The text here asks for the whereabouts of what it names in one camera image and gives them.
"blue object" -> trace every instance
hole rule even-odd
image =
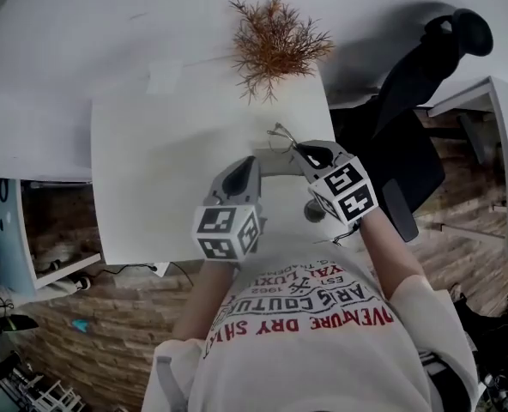
[[[85,333],[86,328],[88,327],[88,321],[82,320],[82,319],[75,319],[73,322],[71,322],[75,328],[77,328],[79,331]]]

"sleeve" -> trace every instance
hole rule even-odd
[[[154,350],[142,412],[187,410],[204,341],[169,340]]]
[[[458,393],[455,387],[467,393],[468,407],[475,409],[479,392],[474,356],[448,292],[434,291],[424,276],[410,276],[393,293],[390,305],[418,349],[442,409],[448,409],[446,397]]]

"wooden floor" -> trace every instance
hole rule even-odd
[[[420,116],[425,126],[456,126],[454,115],[439,121]],[[505,198],[503,176],[492,166],[478,166],[465,142],[434,143],[446,181],[417,211],[420,235],[412,249],[435,288],[460,282],[473,309],[500,315],[508,292],[508,256],[498,248],[444,235],[435,227],[448,222],[503,234],[505,215],[488,212],[490,203]],[[100,249],[91,188],[30,191],[24,209],[31,248],[40,263],[62,251],[73,256]],[[358,235],[345,245],[367,261]],[[198,264],[184,266],[195,280]],[[88,273],[99,268],[91,267]],[[169,337],[191,290],[178,270],[169,271],[172,275],[165,278],[138,268],[117,276],[104,273],[86,292],[25,306],[22,311],[40,328],[16,333],[13,340],[33,369],[72,385],[94,410],[118,405],[139,410],[153,349]],[[88,321],[86,333],[71,325],[76,319]]]

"chair armrest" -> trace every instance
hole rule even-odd
[[[402,239],[406,242],[418,236],[416,221],[410,212],[407,201],[395,179],[388,180],[382,187],[381,197],[383,203],[380,207],[388,216]]]

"white wall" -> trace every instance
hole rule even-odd
[[[444,5],[480,13],[495,48],[466,57],[436,99],[484,76],[508,81],[508,0],[288,1],[334,37],[335,55],[322,68],[334,97],[373,85]],[[155,59],[228,55],[236,20],[227,0],[8,0],[0,10],[0,140],[19,143],[18,169],[39,164],[27,174],[88,175],[92,96],[130,72],[147,74]]]

